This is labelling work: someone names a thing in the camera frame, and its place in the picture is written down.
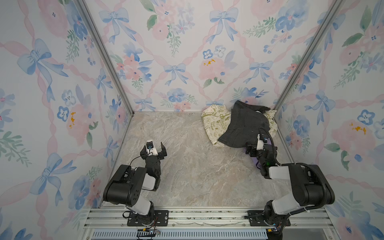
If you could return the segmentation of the purple cloth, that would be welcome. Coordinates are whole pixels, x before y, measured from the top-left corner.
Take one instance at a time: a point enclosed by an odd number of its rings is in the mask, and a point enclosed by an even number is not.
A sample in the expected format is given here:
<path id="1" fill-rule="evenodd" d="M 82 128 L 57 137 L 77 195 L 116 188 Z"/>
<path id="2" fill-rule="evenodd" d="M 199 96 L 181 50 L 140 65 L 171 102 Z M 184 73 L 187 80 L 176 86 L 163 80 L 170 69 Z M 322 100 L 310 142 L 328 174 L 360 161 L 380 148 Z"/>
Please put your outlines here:
<path id="1" fill-rule="evenodd" d="M 255 164 L 254 160 L 254 164 L 255 166 L 258 168 L 258 169 L 261 169 L 262 166 L 266 166 L 266 167 L 275 167 L 278 165 L 278 162 L 277 162 L 277 150 L 278 150 L 278 147 L 276 146 L 273 146 L 273 145 L 264 145 L 264 148 L 265 147 L 272 147 L 272 161 L 271 162 L 267 162 L 267 163 L 263 163 L 263 164 Z"/>

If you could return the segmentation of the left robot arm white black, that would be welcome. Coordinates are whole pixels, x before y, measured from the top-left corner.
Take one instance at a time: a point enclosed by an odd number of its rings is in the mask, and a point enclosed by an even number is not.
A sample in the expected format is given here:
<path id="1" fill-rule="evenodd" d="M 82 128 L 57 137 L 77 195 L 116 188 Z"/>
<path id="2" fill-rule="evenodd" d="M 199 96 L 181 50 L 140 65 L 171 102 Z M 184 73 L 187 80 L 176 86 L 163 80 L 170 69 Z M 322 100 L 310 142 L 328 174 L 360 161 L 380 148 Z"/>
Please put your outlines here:
<path id="1" fill-rule="evenodd" d="M 106 185 L 103 200 L 129 210 L 129 215 L 123 216 L 128 219 L 128 226 L 152 226 L 156 223 L 155 206 L 141 196 L 141 191 L 157 191 L 161 182 L 161 160 L 166 156 L 163 144 L 161 151 L 157 151 L 153 141 L 147 141 L 139 156 L 145 161 L 145 166 L 120 165 Z"/>

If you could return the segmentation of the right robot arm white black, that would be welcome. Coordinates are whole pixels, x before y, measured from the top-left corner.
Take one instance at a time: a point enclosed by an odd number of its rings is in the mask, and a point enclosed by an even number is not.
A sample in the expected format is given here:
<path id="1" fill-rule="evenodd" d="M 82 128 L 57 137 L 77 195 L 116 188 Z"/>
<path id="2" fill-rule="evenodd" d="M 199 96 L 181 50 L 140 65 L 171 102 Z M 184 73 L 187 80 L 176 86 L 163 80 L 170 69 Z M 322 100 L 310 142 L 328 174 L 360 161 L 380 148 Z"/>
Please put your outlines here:
<path id="1" fill-rule="evenodd" d="M 280 164 L 277 161 L 277 147 L 269 144 L 260 147 L 248 144 L 246 154 L 257 158 L 257 168 L 265 179 L 287 180 L 291 185 L 290 193 L 268 201 L 263 211 L 247 211 L 244 218 L 251 225 L 269 226 L 272 232 L 277 232 L 289 224 L 289 217 L 335 202 L 335 193 L 319 166 Z"/>

